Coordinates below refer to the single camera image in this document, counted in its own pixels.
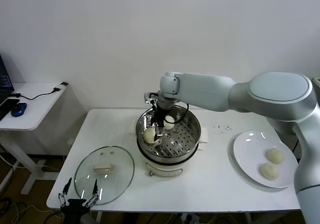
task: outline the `glass lid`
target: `glass lid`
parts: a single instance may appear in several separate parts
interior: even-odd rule
[[[117,146],[99,148],[80,163],[74,178],[74,187],[81,199],[92,196],[97,180],[99,200],[102,205],[120,197],[130,185],[135,164],[130,153]]]

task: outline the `stainless steel steamer basket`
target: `stainless steel steamer basket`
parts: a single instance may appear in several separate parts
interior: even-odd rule
[[[187,110],[180,106],[174,106],[169,115],[175,121],[179,120]],[[154,111],[144,112],[135,127],[137,145],[141,153],[149,160],[160,165],[177,165],[187,161],[196,152],[201,135],[201,127],[196,116],[187,111],[183,120],[174,125],[171,130],[165,130],[162,144],[154,146],[143,139],[144,131],[150,127],[150,120]]]

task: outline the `table leg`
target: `table leg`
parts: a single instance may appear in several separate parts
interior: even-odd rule
[[[1,141],[2,146],[31,172],[21,194],[29,194],[36,180],[55,181],[57,179],[59,173],[44,172],[41,170],[40,166],[45,164],[45,160],[40,160],[37,164],[34,163],[34,161],[32,161],[32,159],[13,141],[13,138],[8,132],[2,132],[1,134],[5,134],[6,137],[5,140]]]
[[[13,165],[13,171],[10,168],[10,171],[7,173],[3,181],[0,183],[0,192],[2,192],[3,188],[6,186],[7,182],[10,180],[11,176],[13,175],[13,172],[16,170],[17,166],[19,165],[19,161],[16,161]]]
[[[98,214],[96,215],[96,222],[97,223],[101,222],[101,217],[102,217],[102,212],[98,212]]]
[[[37,167],[34,161],[13,141],[13,138],[7,132],[5,134],[6,140],[2,141],[2,146],[10,152],[20,163],[23,164],[30,172],[37,173],[39,176],[44,175],[40,167]]]
[[[42,166],[45,164],[45,160],[40,160],[37,162],[37,166]],[[59,173],[43,172],[43,175],[39,176],[37,173],[31,173],[28,180],[24,184],[24,187],[21,190],[21,194],[27,195],[30,193],[32,187],[34,186],[36,180],[47,180],[55,181]]]
[[[246,223],[252,224],[252,219],[251,219],[250,213],[244,213],[244,214],[245,214],[245,218],[246,218]]]

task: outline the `floor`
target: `floor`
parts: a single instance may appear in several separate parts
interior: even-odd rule
[[[15,159],[9,154],[2,154],[6,160],[11,163],[15,162]],[[50,157],[47,159],[46,165],[56,169],[61,169],[63,165],[62,157]],[[2,180],[7,172],[10,170],[10,166],[0,159],[0,180]],[[44,167],[44,171],[51,171],[49,168]],[[36,211],[34,208],[29,208],[25,215],[17,223],[19,224],[43,224],[46,217],[51,214],[50,210],[46,206],[47,196],[50,193],[51,188],[54,185],[52,181],[37,181],[34,188],[29,195],[21,195],[20,191],[28,179],[29,171],[26,169],[17,169],[12,177],[10,185],[8,185],[6,191],[2,195],[12,199],[13,203],[24,202],[27,206],[35,205],[41,211],[47,211],[41,213]],[[22,211],[25,207],[23,204],[18,204],[17,208]],[[0,224],[12,223],[13,217],[17,211],[12,207],[7,213],[0,218]],[[258,218],[261,214],[253,214],[253,220]],[[207,223],[213,217],[212,214],[200,214],[200,222]],[[61,219],[53,216],[49,219],[47,224],[60,224]],[[101,224],[182,224],[181,219],[177,214],[153,214],[153,213],[103,213]],[[218,214],[211,224],[246,224],[244,214],[232,214],[232,217],[228,214]],[[290,212],[281,219],[273,222],[272,224],[304,224],[301,212],[295,211]]]

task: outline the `white plate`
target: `white plate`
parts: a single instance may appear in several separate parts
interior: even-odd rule
[[[278,148],[284,154],[284,162],[278,164],[279,177],[269,180],[262,176],[260,167],[272,163],[266,155],[271,148]],[[285,188],[294,181],[298,163],[292,151],[275,134],[264,132],[246,132],[234,141],[233,153],[242,170],[253,180],[271,188]]]

